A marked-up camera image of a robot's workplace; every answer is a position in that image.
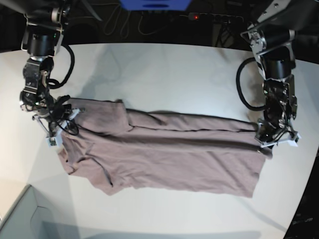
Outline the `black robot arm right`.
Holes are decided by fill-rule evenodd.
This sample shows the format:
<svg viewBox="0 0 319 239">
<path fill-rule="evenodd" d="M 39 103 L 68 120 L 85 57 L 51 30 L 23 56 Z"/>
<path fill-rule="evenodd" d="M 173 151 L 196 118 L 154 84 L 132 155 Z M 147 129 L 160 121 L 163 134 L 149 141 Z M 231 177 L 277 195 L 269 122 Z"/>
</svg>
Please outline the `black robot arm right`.
<svg viewBox="0 0 319 239">
<path fill-rule="evenodd" d="M 25 112 L 33 112 L 34 119 L 46 120 L 45 130 L 49 137 L 65 132 L 76 136 L 79 129 L 71 118 L 73 110 L 67 104 L 69 95 L 55 99 L 50 90 L 58 89 L 66 84 L 75 64 L 75 56 L 71 48 L 63 43 L 64 30 L 72 2 L 70 0 L 53 0 L 25 13 L 26 30 L 21 48 L 29 54 L 23 68 L 25 86 L 20 93 L 20 107 Z M 70 67 L 59 82 L 50 77 L 54 67 L 54 56 L 60 47 L 64 47 L 70 55 Z"/>
</svg>

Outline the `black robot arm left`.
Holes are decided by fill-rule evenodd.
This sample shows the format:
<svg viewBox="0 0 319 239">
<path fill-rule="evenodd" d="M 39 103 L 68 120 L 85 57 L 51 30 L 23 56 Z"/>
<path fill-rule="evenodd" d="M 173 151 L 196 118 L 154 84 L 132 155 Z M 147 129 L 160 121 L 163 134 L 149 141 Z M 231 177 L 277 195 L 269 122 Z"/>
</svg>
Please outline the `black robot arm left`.
<svg viewBox="0 0 319 239">
<path fill-rule="evenodd" d="M 289 26 L 276 23 L 291 7 L 289 0 L 272 0 L 261 7 L 257 19 L 241 33 L 250 45 L 253 57 L 244 60 L 236 73 L 236 88 L 241 102 L 251 111 L 262 112 L 257 121 L 255 139 L 259 142 L 259 152 L 267 154 L 279 143 L 297 145 L 299 133 L 294 130 L 292 120 L 297 116 L 295 96 L 295 56 L 292 41 L 296 32 Z M 242 92 L 240 76 L 244 67 L 255 62 L 262 75 L 265 103 L 250 105 Z"/>
</svg>

